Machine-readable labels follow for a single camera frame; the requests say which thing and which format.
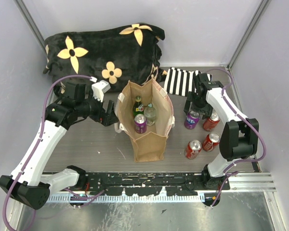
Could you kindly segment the green Perrier glass bottle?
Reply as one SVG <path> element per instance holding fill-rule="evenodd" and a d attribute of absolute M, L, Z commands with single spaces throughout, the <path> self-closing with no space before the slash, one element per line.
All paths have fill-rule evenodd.
<path fill-rule="evenodd" d="M 142 103 L 141 96 L 135 97 L 135 103 L 133 105 L 132 114 L 133 114 L 133 118 L 135 118 L 137 115 L 144 114 L 144 105 Z"/>

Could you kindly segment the clear Chang soda bottle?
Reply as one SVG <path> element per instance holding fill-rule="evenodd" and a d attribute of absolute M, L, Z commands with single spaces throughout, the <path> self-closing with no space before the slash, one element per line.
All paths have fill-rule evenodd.
<path fill-rule="evenodd" d="M 146 124 L 152 126 L 156 122 L 156 110 L 152 103 L 149 103 L 148 106 L 144 109 L 144 116 L 146 117 Z"/>

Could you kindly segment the tan canvas tote bag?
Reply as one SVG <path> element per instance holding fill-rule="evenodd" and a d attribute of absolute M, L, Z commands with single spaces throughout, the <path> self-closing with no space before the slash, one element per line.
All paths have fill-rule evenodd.
<path fill-rule="evenodd" d="M 155 124 L 147 125 L 147 130 L 143 134 L 135 131 L 132 109 L 136 96 L 141 96 L 144 109 L 152 103 L 156 110 Z M 168 134 L 174 127 L 175 117 L 170 97 L 154 79 L 143 86 L 129 81 L 118 96 L 115 114 L 118 117 L 115 131 L 117 133 L 124 131 L 129 136 L 135 162 L 164 159 Z"/>

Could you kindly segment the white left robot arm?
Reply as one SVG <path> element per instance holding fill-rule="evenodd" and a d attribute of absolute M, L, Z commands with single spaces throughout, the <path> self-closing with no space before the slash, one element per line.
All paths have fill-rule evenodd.
<path fill-rule="evenodd" d="M 84 190 L 88 185 L 86 171 L 68 166 L 48 177 L 43 170 L 55 147 L 68 129 L 86 118 L 107 127 L 118 122 L 114 102 L 103 108 L 104 94 L 110 84 L 104 80 L 92 84 L 86 93 L 84 84 L 67 83 L 65 92 L 45 109 L 40 129 L 19 165 L 9 176 L 0 177 L 0 187 L 9 197 L 38 210 L 49 196 L 65 188 Z"/>

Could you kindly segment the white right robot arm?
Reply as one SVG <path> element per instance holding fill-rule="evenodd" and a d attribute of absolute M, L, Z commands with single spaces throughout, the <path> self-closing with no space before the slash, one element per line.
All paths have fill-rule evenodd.
<path fill-rule="evenodd" d="M 184 112 L 198 112 L 210 118 L 216 112 L 224 124 L 219 154 L 201 172 L 202 185 L 211 190 L 240 162 L 252 162 L 258 148 L 259 123 L 248 118 L 230 100 L 225 87 L 206 73 L 192 75 L 193 87 L 187 94 Z"/>

